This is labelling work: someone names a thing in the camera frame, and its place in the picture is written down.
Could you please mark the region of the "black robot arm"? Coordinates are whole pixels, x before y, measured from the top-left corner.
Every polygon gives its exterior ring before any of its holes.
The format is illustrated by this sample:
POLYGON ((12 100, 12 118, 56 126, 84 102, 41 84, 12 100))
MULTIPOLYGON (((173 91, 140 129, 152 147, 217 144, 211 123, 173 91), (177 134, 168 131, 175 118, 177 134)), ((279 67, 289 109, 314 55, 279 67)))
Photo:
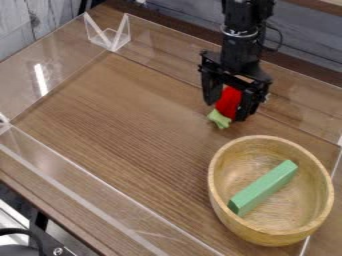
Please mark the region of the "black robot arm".
POLYGON ((197 71, 204 102, 235 122, 256 112, 272 84, 260 68, 260 56, 273 6, 275 0, 221 0, 221 48, 219 52, 200 52, 197 71))

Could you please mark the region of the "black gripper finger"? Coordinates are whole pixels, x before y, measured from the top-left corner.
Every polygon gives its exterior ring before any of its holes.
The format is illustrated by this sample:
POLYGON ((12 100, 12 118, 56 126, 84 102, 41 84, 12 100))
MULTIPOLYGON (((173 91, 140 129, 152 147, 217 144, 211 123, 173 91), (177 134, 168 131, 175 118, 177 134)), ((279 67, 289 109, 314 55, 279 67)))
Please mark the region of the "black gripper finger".
POLYGON ((235 121, 244 121, 257 110, 259 105, 265 101, 268 88, 247 87, 237 94, 235 107, 235 121))
POLYGON ((212 105, 220 98, 223 82, 220 76, 211 73, 201 73, 203 99, 207 105, 212 105))

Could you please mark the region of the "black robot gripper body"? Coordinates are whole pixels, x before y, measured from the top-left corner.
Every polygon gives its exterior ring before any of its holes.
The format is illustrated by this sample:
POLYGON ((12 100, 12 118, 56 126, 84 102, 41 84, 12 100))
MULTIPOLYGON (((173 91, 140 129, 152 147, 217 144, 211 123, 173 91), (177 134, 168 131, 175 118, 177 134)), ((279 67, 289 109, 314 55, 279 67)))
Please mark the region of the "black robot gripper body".
POLYGON ((224 66, 217 52, 203 50, 200 57, 201 61, 197 65, 200 83, 201 73, 211 72, 220 76, 223 84, 229 83, 239 90, 243 90, 247 86, 269 88, 272 79, 261 70, 257 61, 244 64, 240 69, 233 69, 224 66))

